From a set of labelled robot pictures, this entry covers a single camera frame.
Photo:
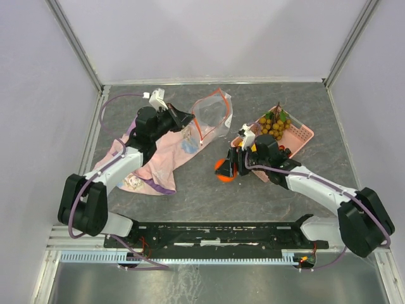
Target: blue print on cloth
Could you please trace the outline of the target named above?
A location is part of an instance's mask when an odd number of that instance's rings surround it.
[[[194,138],[184,139],[182,141],[182,149],[187,154],[194,154],[198,151],[198,143]]]

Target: floor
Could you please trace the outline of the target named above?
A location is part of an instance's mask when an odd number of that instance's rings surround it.
[[[189,110],[217,84],[161,85],[165,100],[179,110]],[[338,184],[355,187],[355,180],[327,92],[321,83],[222,84],[232,96],[234,117],[227,137],[209,144],[193,159],[175,170],[177,193],[146,196],[115,188],[109,195],[109,209],[139,221],[290,221],[305,213],[325,217],[330,212],[301,194],[261,182],[255,175],[220,182],[214,165],[227,154],[230,141],[243,123],[253,121],[278,102],[315,133],[295,159],[310,170]],[[156,86],[113,86],[109,97],[134,92],[151,92]],[[147,105],[141,98],[123,97],[110,104],[105,124],[121,136],[137,110]],[[97,140],[94,161],[109,150],[113,138],[103,131]]]
[[[317,256],[320,264],[335,258]],[[167,271],[125,272],[108,264],[60,263],[55,281],[49,304],[389,303],[375,259],[350,253],[333,268],[303,273],[274,265],[171,265]]]

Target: orange ball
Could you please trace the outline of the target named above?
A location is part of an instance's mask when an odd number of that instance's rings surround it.
[[[225,162],[224,158],[222,158],[221,160],[218,160],[215,164],[215,170],[218,169],[224,162]],[[216,177],[222,182],[232,182],[234,179],[236,179],[236,176],[237,176],[236,165],[234,165],[234,176],[233,177],[216,174]]]

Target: white wall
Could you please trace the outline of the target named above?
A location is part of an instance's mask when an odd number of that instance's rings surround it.
[[[396,226],[392,251],[405,279],[405,2],[381,1],[332,87],[362,186]]]
[[[326,77],[366,0],[59,0],[105,84]]]
[[[43,0],[0,9],[0,303],[29,303],[97,92]]]

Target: plastic basket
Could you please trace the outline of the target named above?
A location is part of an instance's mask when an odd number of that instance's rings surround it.
[[[291,119],[290,128],[283,131],[283,138],[277,141],[277,143],[279,146],[282,145],[285,148],[289,148],[291,150],[290,158],[292,158],[308,143],[308,141],[311,140],[312,137],[314,137],[314,132],[306,125],[301,123],[298,119],[293,117],[290,113],[288,113],[288,115],[289,119]],[[253,125],[251,130],[256,133],[258,131],[258,126]],[[242,138],[238,136],[231,142],[231,146],[236,147],[241,141]],[[269,181],[268,176],[263,171],[253,170],[253,173],[256,174],[263,182]]]

